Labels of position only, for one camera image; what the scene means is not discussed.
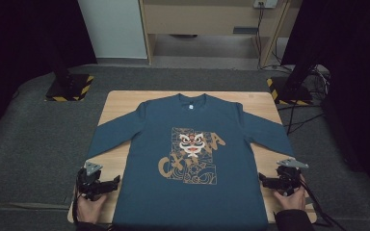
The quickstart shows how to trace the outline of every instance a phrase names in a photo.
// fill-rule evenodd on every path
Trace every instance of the yellow and black hazard tape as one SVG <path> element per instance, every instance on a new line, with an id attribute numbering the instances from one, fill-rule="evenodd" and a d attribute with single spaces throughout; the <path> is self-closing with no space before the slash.
<path id="1" fill-rule="evenodd" d="M 85 85 L 83 86 L 81 92 L 78 95 L 73 96 L 64 96 L 64 95 L 53 95 L 53 96 L 47 96 L 47 101 L 58 101 L 58 102 L 66 102 L 66 101 L 80 101 L 83 100 L 86 97 L 87 92 L 89 91 L 90 85 L 93 82 L 94 77 L 88 76 L 87 81 Z"/>
<path id="2" fill-rule="evenodd" d="M 270 89 L 270 94 L 275 101 L 275 104 L 291 104 L 291 105 L 312 105 L 312 100 L 300 100 L 300 99 L 280 99 L 277 89 L 273 84 L 272 79 L 267 79 L 267 85 Z"/>

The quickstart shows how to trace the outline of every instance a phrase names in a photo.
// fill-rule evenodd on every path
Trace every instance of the graphic print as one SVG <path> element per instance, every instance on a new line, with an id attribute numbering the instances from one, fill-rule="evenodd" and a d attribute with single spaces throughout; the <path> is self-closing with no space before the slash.
<path id="1" fill-rule="evenodd" d="M 172 128 L 172 151 L 160 160 L 158 169 L 170 180 L 216 185 L 212 153 L 218 150 L 218 144 L 225 145 L 225 142 L 216 133 Z"/>

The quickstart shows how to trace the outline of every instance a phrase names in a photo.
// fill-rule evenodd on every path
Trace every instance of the desk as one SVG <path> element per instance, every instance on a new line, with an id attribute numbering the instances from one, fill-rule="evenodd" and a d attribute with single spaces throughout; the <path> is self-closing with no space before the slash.
<path id="1" fill-rule="evenodd" d="M 234 27 L 257 28 L 260 10 L 253 3 L 254 0 L 140 0 L 149 62 L 158 34 L 230 36 L 234 35 Z M 278 0 L 274 9 L 264 10 L 260 24 L 262 66 L 272 56 L 278 37 L 289 37 L 301 4 L 302 0 Z"/>
<path id="2" fill-rule="evenodd" d="M 148 99 L 170 96 L 179 92 L 187 96 L 198 96 L 207 93 L 227 101 L 240 102 L 244 106 L 244 111 L 267 118 L 273 122 L 281 123 L 272 95 L 267 92 L 115 90 L 109 93 L 98 124 L 135 111 L 141 102 Z M 111 181 L 117 175 L 123 176 L 129 145 L 130 143 L 128 141 L 117 148 L 88 160 L 89 162 L 103 165 L 100 181 Z M 276 161 L 284 160 L 287 156 L 255 144 L 252 144 L 251 147 L 254 151 L 258 171 L 268 177 L 277 177 L 276 168 L 278 165 Z M 267 218 L 269 222 L 275 222 L 273 211 L 278 212 L 280 207 L 273 197 L 271 190 L 261 188 L 261 191 L 264 197 Z M 110 223 L 113 220 L 118 196 L 119 190 L 111 192 L 104 205 L 103 213 L 99 220 L 100 223 Z M 306 211 L 310 220 L 314 222 L 316 220 L 316 214 L 311 204 L 306 205 Z M 67 218 L 70 222 L 73 222 L 71 210 Z"/>

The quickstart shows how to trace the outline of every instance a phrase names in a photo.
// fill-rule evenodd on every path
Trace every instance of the gray carpet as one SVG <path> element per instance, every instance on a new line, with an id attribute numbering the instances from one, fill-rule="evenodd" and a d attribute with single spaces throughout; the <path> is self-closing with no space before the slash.
<path id="1" fill-rule="evenodd" d="M 67 207 L 77 170 L 111 90 L 237 90 L 269 91 L 266 79 L 280 72 L 251 70 L 159 69 L 80 66 L 94 80 L 79 102 L 46 102 L 54 76 L 22 85 L 0 121 L 0 203 L 43 203 Z M 294 122 L 322 113 L 297 108 Z M 290 110 L 280 111 L 284 124 Z M 326 120 L 321 116 L 292 133 L 298 160 L 309 187 L 324 211 L 347 230 L 370 230 L 370 180 L 343 162 Z M 0 230 L 73 230 L 66 209 L 0 208 Z M 274 225 L 269 230 L 277 230 Z M 316 230 L 339 230 L 316 227 Z"/>

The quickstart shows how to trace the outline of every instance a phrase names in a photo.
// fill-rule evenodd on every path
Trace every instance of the tripod base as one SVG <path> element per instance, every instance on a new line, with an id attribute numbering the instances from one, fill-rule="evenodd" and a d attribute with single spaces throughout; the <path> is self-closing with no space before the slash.
<path id="1" fill-rule="evenodd" d="M 267 85 L 276 104 L 312 105 L 312 96 L 308 89 L 300 87 L 298 90 L 285 92 L 286 82 L 287 77 L 272 77 L 267 80 Z"/>
<path id="2" fill-rule="evenodd" d="M 46 101 L 80 101 L 84 99 L 89 87 L 93 81 L 91 75 L 88 74 L 71 74 L 70 78 L 73 84 L 70 88 L 65 88 L 55 80 L 47 91 Z"/>

